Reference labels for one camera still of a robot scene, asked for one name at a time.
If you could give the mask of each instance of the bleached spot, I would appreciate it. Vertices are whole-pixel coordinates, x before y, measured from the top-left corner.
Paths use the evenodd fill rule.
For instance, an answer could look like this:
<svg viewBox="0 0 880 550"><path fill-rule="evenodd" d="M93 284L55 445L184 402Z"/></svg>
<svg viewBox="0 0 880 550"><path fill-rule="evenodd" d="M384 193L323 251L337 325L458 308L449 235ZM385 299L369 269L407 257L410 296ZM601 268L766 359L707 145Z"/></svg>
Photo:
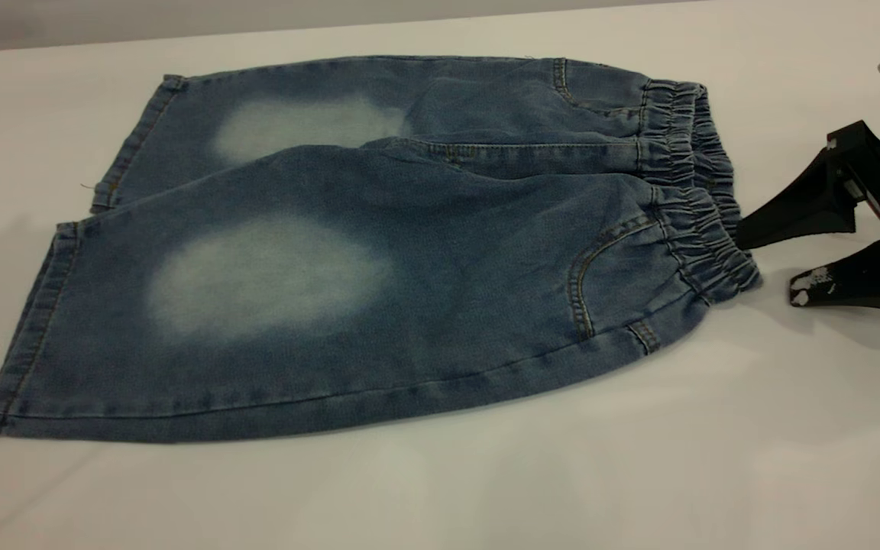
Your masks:
<svg viewBox="0 0 880 550"><path fill-rule="evenodd" d="M314 220L260 218L169 254L147 306L165 335L183 340L321 332L373 302L390 272L387 258Z"/></svg>
<svg viewBox="0 0 880 550"><path fill-rule="evenodd" d="M211 142L227 163L247 163L298 145L360 147L399 135L405 112L352 96L333 102L258 99L237 105Z"/></svg>

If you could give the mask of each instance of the pant leg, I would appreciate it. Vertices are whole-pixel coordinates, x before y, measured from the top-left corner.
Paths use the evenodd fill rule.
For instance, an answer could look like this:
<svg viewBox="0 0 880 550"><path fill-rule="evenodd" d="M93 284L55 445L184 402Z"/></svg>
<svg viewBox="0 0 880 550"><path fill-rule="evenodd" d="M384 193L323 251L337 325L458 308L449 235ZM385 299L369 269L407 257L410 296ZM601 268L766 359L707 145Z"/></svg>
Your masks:
<svg viewBox="0 0 880 550"><path fill-rule="evenodd" d="M61 225L0 435L260 438L511 400L642 358L757 277L701 188L294 147Z"/></svg>
<svg viewBox="0 0 880 550"><path fill-rule="evenodd" d="M95 188L92 212L298 145L629 138L642 130L648 82L592 63L510 58L363 57L168 76Z"/></svg>

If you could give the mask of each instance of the white table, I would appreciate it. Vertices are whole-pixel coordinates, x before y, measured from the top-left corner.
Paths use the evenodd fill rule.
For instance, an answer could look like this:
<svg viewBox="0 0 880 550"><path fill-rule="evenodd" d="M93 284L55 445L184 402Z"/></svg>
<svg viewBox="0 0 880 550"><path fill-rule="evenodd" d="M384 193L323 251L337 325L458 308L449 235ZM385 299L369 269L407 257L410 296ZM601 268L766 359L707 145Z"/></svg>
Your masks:
<svg viewBox="0 0 880 550"><path fill-rule="evenodd" d="M718 0L0 52L0 362L52 225L162 73L363 53L597 60L697 80L747 212L828 131L880 136L880 2ZM880 548L880 311L799 310L787 279L880 236L757 251L767 284L614 375L482 410L305 438L0 438L0 550Z"/></svg>

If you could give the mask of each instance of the gray wall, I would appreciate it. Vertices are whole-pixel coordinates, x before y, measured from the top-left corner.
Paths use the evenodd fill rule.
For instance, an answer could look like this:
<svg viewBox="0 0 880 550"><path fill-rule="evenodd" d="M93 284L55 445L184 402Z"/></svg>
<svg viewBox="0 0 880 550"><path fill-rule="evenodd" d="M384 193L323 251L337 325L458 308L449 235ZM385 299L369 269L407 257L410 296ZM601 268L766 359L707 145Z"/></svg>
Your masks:
<svg viewBox="0 0 880 550"><path fill-rule="evenodd" d="M0 0L0 49L681 0Z"/></svg>

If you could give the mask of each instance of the black clamp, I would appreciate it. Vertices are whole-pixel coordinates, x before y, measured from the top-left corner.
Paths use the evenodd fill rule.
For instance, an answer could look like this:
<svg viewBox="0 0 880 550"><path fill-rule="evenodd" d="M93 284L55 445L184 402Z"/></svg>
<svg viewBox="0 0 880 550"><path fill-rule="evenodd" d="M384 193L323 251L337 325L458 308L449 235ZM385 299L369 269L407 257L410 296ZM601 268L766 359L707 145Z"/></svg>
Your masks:
<svg viewBox="0 0 880 550"><path fill-rule="evenodd" d="M880 140L863 121L829 134L800 177L739 223L737 244L748 250L804 235L853 233L859 202L880 219ZM796 307L880 309L880 241L797 275L789 293Z"/></svg>

